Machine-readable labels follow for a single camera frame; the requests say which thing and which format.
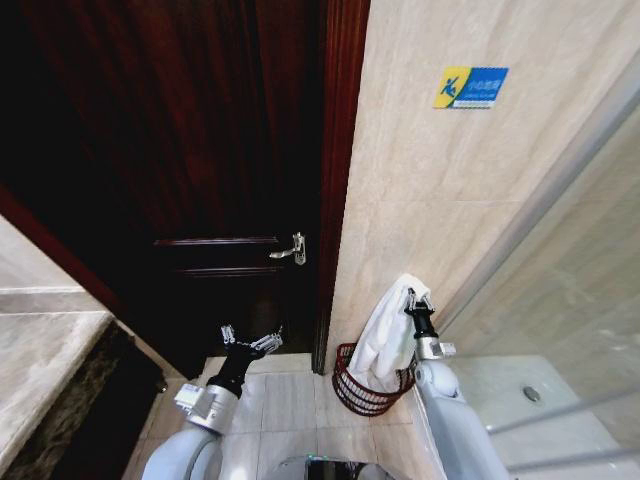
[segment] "door handle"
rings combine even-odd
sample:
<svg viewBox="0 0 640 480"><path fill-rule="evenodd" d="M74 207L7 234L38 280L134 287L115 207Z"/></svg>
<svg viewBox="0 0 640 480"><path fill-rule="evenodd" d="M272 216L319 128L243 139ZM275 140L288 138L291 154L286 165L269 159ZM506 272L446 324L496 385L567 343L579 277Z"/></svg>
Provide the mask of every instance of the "door handle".
<svg viewBox="0 0 640 480"><path fill-rule="evenodd" d="M293 234L293 248L282 250L281 252L271 252L269 258L284 258L294 255L293 259L297 265L304 265L307 261L307 251L304 245L304 235L300 232Z"/></svg>

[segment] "floor drain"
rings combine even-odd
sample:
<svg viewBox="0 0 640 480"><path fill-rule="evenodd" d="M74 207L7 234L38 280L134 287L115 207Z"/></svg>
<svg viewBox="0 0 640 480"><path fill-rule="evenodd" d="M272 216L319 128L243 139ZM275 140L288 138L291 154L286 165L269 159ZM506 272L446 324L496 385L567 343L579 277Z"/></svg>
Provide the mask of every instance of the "floor drain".
<svg viewBox="0 0 640 480"><path fill-rule="evenodd" d="M540 400L542 400L542 397L540 396L538 391L529 385L527 385L522 389L522 393L524 394L525 397L527 397L527 399L531 400L533 403L538 403Z"/></svg>

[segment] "door panel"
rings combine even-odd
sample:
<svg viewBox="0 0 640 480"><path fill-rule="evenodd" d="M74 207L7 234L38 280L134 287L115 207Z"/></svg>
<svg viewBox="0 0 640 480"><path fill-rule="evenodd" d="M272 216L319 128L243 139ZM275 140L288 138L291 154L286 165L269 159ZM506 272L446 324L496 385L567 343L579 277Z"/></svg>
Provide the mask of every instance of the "door panel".
<svg viewBox="0 0 640 480"><path fill-rule="evenodd" d="M310 351L324 2L24 0L3 183L187 375L218 326ZM270 251L307 236L308 262Z"/></svg>

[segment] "glass shower door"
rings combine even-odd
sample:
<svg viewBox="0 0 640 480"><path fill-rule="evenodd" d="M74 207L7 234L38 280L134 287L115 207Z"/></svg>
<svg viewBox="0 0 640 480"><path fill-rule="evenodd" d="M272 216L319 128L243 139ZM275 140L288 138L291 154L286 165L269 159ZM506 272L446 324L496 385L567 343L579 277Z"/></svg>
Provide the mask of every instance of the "glass shower door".
<svg viewBox="0 0 640 480"><path fill-rule="evenodd" d="M512 478L640 479L640 109L442 337Z"/></svg>

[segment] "wire basket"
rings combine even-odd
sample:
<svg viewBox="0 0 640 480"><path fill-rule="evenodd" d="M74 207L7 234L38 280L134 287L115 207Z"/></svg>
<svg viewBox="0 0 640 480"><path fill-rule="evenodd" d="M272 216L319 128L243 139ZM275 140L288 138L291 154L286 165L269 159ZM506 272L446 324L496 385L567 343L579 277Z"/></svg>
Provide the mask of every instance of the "wire basket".
<svg viewBox="0 0 640 480"><path fill-rule="evenodd" d="M381 393L360 385L347 371L355 348L355 343L343 343L338 346L332 377L333 389L344 406L352 412L365 417L382 415L416 382L413 375L415 359L411 361L409 368L396 370L400 383L398 391Z"/></svg>

